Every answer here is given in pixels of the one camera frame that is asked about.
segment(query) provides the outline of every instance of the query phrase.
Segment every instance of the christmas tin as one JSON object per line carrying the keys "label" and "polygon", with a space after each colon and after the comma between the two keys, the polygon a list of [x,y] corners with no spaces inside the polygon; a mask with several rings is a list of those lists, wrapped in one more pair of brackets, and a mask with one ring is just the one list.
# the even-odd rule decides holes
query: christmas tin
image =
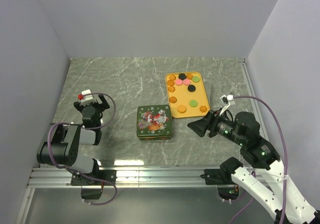
{"label": "christmas tin", "polygon": [[139,106],[136,131],[139,140],[170,140],[172,136],[170,106]]}

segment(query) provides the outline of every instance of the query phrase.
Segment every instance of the black macaron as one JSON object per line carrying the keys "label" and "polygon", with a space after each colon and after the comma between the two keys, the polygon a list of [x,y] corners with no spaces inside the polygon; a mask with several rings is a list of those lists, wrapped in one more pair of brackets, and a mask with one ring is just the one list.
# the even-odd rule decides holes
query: black macaron
{"label": "black macaron", "polygon": [[195,87],[194,85],[189,85],[189,86],[188,86],[188,90],[189,90],[190,92],[194,92],[194,91],[196,91],[196,87]]}
{"label": "black macaron", "polygon": [[178,78],[181,80],[185,80],[187,78],[187,76],[184,73],[181,73],[181,74],[179,74]]}

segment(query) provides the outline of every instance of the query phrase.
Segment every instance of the marble surface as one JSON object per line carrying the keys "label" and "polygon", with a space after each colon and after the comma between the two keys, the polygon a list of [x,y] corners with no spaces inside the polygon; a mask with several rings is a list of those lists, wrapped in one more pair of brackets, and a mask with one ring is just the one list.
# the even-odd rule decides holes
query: marble surface
{"label": "marble surface", "polygon": [[[219,165],[231,156],[243,160],[237,145],[221,136],[200,138],[187,128],[189,122],[198,118],[174,119],[171,140],[138,140],[137,107],[167,104],[165,75],[186,71],[201,73],[209,101],[213,84],[213,109],[221,106],[219,97],[223,94],[248,94],[236,58],[79,58],[71,61],[54,121],[81,123],[82,116],[73,102],[81,91],[91,89],[111,95],[117,107],[115,119],[102,129],[100,144],[79,149],[102,165],[115,161],[152,166]],[[104,111],[104,122],[110,118],[112,109]],[[233,114],[253,112],[251,102],[245,99],[237,100],[230,110]]]}

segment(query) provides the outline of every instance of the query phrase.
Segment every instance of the white wall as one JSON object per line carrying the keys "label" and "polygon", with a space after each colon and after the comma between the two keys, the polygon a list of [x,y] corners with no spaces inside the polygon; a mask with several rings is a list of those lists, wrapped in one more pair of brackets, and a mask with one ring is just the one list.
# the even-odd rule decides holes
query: white wall
{"label": "white wall", "polygon": [[0,223],[14,223],[69,59],[37,0],[0,0]]}
{"label": "white wall", "polygon": [[[248,58],[254,90],[275,110],[283,128],[289,174],[318,209],[319,53],[320,0],[279,0]],[[269,137],[282,150],[274,121],[263,110]]]}
{"label": "white wall", "polygon": [[277,0],[39,0],[70,57],[247,57]]}

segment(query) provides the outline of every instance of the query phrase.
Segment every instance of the yellow tray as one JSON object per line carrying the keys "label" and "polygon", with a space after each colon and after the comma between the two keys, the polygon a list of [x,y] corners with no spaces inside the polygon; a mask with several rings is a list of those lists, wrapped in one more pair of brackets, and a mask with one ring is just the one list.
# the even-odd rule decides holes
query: yellow tray
{"label": "yellow tray", "polygon": [[[168,101],[171,108],[171,114],[174,118],[185,118],[185,117],[197,117],[197,116],[205,116],[209,110],[209,103],[205,91],[205,87],[202,81],[201,74],[199,72],[183,72],[184,74],[192,74],[193,77],[197,76],[200,78],[199,82],[194,82],[192,79],[191,85],[195,86],[195,91],[190,92],[188,90],[188,86],[185,84],[177,85],[176,80],[178,79],[179,74],[181,73],[170,73],[165,76],[165,82],[166,82],[166,92],[168,95]],[[173,88],[169,88],[170,86],[167,84],[168,80],[170,80],[170,76],[175,76],[174,80],[174,91]],[[176,102],[172,103],[170,101],[171,97],[176,97]],[[191,100],[197,101],[197,106],[192,107],[190,105]],[[184,105],[186,107],[185,113],[180,113],[178,111],[178,106]]]}

